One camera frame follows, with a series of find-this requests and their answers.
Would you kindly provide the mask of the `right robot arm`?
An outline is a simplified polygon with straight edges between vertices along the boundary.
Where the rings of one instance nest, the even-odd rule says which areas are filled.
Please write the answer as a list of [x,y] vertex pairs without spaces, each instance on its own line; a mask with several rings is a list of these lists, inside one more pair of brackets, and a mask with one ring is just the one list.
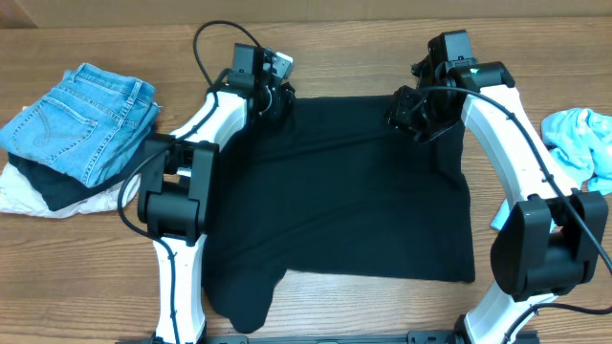
[[449,343],[530,343],[523,326],[544,309],[589,313],[558,298],[611,263],[601,241],[608,207],[560,169],[530,123],[515,82],[500,62],[423,60],[414,88],[398,89],[388,123],[422,143],[461,124],[483,147],[510,210],[491,247],[493,282],[480,303],[457,319]]

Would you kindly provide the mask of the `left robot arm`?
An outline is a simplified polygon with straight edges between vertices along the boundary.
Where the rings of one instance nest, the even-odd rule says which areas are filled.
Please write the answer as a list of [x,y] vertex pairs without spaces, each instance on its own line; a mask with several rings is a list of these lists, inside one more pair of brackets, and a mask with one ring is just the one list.
[[201,343],[206,316],[202,265],[212,225],[221,150],[248,123],[280,115],[293,100],[291,62],[223,71],[198,112],[169,135],[145,142],[138,217],[155,248],[160,316],[154,343]]

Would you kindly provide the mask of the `black t-shirt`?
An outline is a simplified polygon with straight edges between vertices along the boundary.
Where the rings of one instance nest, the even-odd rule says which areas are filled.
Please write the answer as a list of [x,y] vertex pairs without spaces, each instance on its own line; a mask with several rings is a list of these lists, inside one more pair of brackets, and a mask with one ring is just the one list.
[[241,333],[260,329],[288,270],[471,282],[465,129],[417,143],[383,115],[390,98],[303,98],[234,136],[202,284]]

